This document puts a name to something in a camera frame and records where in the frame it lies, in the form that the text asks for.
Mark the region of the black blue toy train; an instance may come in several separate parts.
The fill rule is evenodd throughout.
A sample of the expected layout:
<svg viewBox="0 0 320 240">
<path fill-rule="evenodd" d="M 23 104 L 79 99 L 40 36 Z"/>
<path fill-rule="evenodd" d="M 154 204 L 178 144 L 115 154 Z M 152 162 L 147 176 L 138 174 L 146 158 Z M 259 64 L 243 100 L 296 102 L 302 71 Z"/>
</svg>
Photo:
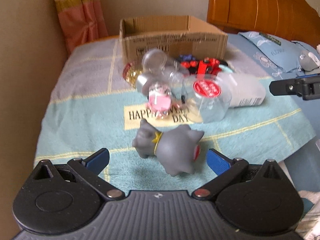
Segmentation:
<svg viewBox="0 0 320 240">
<path fill-rule="evenodd" d="M 178 57 L 178 61 L 179 62 L 191 62 L 191 61 L 199 62 L 199 60 L 196 57 L 194 57 L 192 54 L 180 55 Z"/>
</svg>

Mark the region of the clear round container red label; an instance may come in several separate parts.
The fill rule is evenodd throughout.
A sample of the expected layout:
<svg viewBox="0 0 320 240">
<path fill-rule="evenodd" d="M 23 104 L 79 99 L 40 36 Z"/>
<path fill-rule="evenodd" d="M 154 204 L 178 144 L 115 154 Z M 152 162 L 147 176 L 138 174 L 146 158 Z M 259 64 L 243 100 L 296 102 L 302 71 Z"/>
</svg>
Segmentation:
<svg viewBox="0 0 320 240">
<path fill-rule="evenodd" d="M 194 123 L 221 121 L 229 109 L 231 99 L 230 89 L 215 75 L 191 75 L 182 83 L 184 112 L 189 121 Z"/>
</svg>

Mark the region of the gold bead jar silver lid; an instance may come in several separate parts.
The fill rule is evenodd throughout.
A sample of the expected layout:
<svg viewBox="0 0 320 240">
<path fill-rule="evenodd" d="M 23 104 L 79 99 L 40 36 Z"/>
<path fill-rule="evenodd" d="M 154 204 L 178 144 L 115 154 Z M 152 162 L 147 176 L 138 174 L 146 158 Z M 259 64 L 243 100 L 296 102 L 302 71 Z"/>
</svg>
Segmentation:
<svg viewBox="0 0 320 240">
<path fill-rule="evenodd" d="M 142 64 L 137 61 L 129 62 L 122 70 L 123 79 L 144 96 L 149 95 L 149 88 L 159 79 L 151 72 L 145 72 Z"/>
</svg>

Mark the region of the grey cat toy figure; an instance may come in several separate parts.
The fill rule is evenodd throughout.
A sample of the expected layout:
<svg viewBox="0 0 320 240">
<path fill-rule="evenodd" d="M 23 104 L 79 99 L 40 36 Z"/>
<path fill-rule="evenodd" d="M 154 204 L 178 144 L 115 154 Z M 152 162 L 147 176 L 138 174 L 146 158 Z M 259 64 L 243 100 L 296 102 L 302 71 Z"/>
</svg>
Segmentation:
<svg viewBox="0 0 320 240">
<path fill-rule="evenodd" d="M 200 154 L 199 142 L 203 136 L 204 131 L 191 129 L 186 124 L 162 132 L 142 119 L 132 147 L 141 158 L 155 156 L 165 172 L 175 177 L 195 172 L 194 162 Z"/>
</svg>

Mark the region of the grey plush toy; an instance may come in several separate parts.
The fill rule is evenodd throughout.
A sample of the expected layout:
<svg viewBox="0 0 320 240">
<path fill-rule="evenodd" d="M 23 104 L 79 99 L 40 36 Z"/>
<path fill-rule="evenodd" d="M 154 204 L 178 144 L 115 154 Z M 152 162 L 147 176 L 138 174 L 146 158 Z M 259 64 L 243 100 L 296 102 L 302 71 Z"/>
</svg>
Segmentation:
<svg viewBox="0 0 320 240">
<path fill-rule="evenodd" d="M 307 50 L 303 50 L 299 56 L 299 63 L 304 71 L 310 72 L 319 68 L 318 57 Z"/>
</svg>

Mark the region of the red wooden toy train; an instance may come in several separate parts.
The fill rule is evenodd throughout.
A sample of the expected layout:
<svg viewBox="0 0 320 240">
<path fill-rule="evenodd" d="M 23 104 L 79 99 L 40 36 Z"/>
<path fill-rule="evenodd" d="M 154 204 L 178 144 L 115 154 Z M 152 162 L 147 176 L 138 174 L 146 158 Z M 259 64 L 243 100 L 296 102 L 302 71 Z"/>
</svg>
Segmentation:
<svg viewBox="0 0 320 240">
<path fill-rule="evenodd" d="M 197 61 L 182 61 L 181 65 L 189 70 L 189 73 L 204 75 L 217 75 L 222 69 L 219 67 L 220 61 L 214 58 L 205 58 L 204 60 Z"/>
</svg>

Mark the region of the wooden headboard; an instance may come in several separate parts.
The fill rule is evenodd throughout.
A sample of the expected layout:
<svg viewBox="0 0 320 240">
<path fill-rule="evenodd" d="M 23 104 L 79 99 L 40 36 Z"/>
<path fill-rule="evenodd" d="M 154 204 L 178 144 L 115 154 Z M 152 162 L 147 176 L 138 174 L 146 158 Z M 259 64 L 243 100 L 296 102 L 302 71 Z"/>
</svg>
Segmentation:
<svg viewBox="0 0 320 240">
<path fill-rule="evenodd" d="M 306 0 L 209 0 L 207 22 L 230 33 L 257 31 L 319 44 L 319 15 Z"/>
</svg>

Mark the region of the clear plastic jar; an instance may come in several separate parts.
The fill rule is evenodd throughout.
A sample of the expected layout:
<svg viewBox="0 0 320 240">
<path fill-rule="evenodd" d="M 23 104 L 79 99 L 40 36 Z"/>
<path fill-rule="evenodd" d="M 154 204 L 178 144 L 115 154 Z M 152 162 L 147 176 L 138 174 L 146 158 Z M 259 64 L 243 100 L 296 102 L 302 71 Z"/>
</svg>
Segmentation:
<svg viewBox="0 0 320 240">
<path fill-rule="evenodd" d="M 159 49 L 149 50 L 142 58 L 144 71 L 151 72 L 162 79 L 177 81 L 190 75 L 187 68 Z"/>
</svg>

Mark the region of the blue floral pillow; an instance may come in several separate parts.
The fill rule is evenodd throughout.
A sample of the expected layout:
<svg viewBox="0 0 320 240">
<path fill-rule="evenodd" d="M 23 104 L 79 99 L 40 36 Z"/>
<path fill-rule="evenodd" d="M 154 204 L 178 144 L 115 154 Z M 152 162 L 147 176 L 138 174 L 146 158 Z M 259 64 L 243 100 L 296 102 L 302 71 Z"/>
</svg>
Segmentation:
<svg viewBox="0 0 320 240">
<path fill-rule="evenodd" d="M 254 44 L 284 73 L 304 71 L 299 63 L 299 56 L 303 50 L 314 53 L 319 59 L 317 50 L 302 41 L 288 41 L 281 37 L 256 31 L 239 32 L 238 34 Z"/>
</svg>

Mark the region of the pink curtain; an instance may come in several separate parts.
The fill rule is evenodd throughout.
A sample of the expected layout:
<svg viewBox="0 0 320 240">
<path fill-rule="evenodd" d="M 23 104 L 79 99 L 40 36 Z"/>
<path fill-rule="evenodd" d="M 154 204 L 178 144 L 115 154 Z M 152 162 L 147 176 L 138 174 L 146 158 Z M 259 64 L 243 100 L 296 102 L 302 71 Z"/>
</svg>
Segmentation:
<svg viewBox="0 0 320 240">
<path fill-rule="evenodd" d="M 54 0 L 66 48 L 108 37 L 100 0 Z"/>
</svg>

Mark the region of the pink pig keychain bottle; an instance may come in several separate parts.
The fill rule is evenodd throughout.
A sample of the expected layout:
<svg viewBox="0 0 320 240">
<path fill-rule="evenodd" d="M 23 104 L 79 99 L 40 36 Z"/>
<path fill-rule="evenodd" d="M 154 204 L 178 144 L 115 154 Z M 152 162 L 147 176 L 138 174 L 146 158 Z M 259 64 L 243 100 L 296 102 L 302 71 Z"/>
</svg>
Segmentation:
<svg viewBox="0 0 320 240">
<path fill-rule="evenodd" d="M 171 88 L 162 82 L 156 82 L 149 88 L 146 109 L 151 111 L 156 119 L 165 119 L 172 108 L 182 110 L 182 103 L 172 95 Z"/>
</svg>

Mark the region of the white plastic bottle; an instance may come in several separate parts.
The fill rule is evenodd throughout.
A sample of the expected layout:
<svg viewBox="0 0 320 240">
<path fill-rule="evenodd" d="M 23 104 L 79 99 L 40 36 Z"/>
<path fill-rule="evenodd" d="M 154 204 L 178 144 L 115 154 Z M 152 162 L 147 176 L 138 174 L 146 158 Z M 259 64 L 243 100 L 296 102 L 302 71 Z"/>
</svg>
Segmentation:
<svg viewBox="0 0 320 240">
<path fill-rule="evenodd" d="M 221 72 L 218 77 L 231 91 L 231 108 L 258 106 L 264 101 L 266 89 L 255 76 Z"/>
</svg>

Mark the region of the striped towel blanket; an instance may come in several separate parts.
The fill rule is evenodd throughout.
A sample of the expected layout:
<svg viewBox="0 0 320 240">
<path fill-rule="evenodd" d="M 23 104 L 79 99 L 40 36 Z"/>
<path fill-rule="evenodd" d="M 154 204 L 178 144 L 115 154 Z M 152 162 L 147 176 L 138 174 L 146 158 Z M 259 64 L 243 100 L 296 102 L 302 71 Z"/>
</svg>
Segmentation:
<svg viewBox="0 0 320 240">
<path fill-rule="evenodd" d="M 231 35 L 226 66 L 192 74 L 159 49 L 123 62 L 118 40 L 76 48 L 42 121 L 35 161 L 65 164 L 106 148 L 101 178 L 121 191 L 194 191 L 217 176 L 208 151 L 274 159 L 298 191 L 319 191 L 319 102 L 274 96 L 261 53 Z"/>
</svg>

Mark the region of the cardboard box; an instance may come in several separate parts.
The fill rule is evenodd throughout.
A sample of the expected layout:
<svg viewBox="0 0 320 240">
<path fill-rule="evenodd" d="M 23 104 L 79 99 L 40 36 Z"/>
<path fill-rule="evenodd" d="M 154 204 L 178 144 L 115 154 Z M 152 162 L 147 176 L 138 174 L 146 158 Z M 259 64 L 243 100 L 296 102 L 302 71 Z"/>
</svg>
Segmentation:
<svg viewBox="0 0 320 240">
<path fill-rule="evenodd" d="M 155 48 L 173 58 L 191 54 L 223 59 L 228 34 L 194 16 L 142 16 L 120 21 L 119 40 L 124 64 Z"/>
</svg>

